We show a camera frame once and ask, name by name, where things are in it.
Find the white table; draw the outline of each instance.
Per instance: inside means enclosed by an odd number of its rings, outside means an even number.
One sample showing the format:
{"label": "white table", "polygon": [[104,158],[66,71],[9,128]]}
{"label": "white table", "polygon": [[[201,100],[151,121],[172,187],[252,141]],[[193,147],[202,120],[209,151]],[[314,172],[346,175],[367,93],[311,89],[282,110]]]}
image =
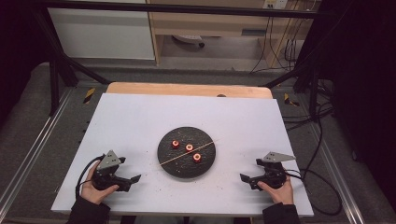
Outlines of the white table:
{"label": "white table", "polygon": [[[209,171],[187,180],[170,176],[157,159],[163,136],[183,126],[208,133],[217,150]],[[106,198],[114,215],[261,216],[273,204],[270,196],[251,190],[239,174],[263,175],[255,160],[269,151],[293,155],[276,100],[105,93],[52,211],[70,213],[81,171],[110,149],[126,157],[116,175],[142,175],[129,192]],[[298,170],[295,161],[283,165]],[[291,184],[298,214],[313,216],[302,182],[293,178]]]}

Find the power strip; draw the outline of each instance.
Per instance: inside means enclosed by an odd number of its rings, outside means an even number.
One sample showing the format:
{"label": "power strip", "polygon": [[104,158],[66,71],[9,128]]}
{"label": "power strip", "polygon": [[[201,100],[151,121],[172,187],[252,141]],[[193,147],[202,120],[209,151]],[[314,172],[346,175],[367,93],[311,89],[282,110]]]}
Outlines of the power strip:
{"label": "power strip", "polygon": [[285,9],[288,0],[265,0],[262,8]]}

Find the person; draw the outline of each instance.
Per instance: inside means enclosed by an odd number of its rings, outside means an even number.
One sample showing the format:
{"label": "person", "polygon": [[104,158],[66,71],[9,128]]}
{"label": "person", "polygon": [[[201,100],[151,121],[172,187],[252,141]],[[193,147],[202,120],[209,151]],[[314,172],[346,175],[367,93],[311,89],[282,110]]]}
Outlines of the person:
{"label": "person", "polygon": [[[108,189],[96,189],[91,180],[93,172],[99,161],[90,169],[86,182],[82,185],[81,195],[76,199],[66,224],[103,224],[108,220],[110,207],[102,203],[103,199],[116,191],[119,186],[114,185]],[[300,219],[293,200],[293,189],[290,176],[279,189],[272,189],[267,184],[259,181],[258,185],[267,191],[274,201],[274,205],[262,210],[265,224],[299,224]]]}

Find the black round plate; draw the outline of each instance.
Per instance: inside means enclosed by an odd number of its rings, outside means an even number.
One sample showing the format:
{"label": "black round plate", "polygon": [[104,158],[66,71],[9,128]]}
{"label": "black round plate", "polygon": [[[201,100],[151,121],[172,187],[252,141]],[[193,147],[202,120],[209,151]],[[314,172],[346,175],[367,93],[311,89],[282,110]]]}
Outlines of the black round plate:
{"label": "black round plate", "polygon": [[[172,148],[172,142],[174,140],[179,142],[178,149]],[[158,161],[161,164],[187,153],[186,145],[188,144],[192,144],[193,148],[196,149],[210,142],[213,142],[212,138],[200,129],[192,127],[174,129],[167,133],[158,145]],[[201,154],[201,162],[194,162],[192,156],[195,153]],[[179,178],[194,178],[208,171],[215,161],[215,157],[216,147],[212,143],[173,161],[169,161],[162,165],[162,167],[170,175]]]}

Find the sleeve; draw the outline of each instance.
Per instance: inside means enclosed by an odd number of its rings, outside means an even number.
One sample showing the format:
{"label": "sleeve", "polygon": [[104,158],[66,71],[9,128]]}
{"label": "sleeve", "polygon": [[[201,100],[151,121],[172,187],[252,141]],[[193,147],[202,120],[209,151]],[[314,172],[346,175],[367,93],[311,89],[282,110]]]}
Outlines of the sleeve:
{"label": "sleeve", "polygon": [[110,208],[103,203],[98,205],[78,197],[66,224],[103,224],[109,212]]}
{"label": "sleeve", "polygon": [[300,224],[294,204],[274,204],[262,210],[262,215],[265,224]]}

